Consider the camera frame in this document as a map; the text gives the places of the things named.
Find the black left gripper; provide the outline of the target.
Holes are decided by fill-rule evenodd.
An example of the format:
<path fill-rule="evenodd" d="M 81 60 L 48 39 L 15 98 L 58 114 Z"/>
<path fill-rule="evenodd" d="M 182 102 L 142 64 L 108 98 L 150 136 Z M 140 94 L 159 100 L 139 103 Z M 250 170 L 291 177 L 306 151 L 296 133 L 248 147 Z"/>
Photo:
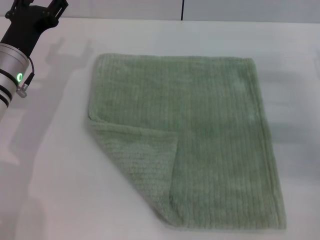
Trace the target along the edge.
<path fill-rule="evenodd" d="M 4 15 L 10 19 L 10 26 L 0 43 L 10 45 L 30 57 L 41 34 L 59 23 L 66 8 L 67 0 L 52 0 L 41 13 L 23 13 L 34 0 L 13 0 L 9 11 Z"/>

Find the green ribbed towel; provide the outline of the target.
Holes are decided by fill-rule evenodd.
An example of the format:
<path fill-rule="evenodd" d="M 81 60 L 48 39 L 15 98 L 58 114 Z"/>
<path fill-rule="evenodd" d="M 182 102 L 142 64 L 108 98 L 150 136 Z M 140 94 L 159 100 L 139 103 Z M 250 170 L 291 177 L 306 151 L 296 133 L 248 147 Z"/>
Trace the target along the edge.
<path fill-rule="evenodd" d="M 94 63 L 88 123 L 167 224 L 286 228 L 252 59 L 102 54 Z"/>

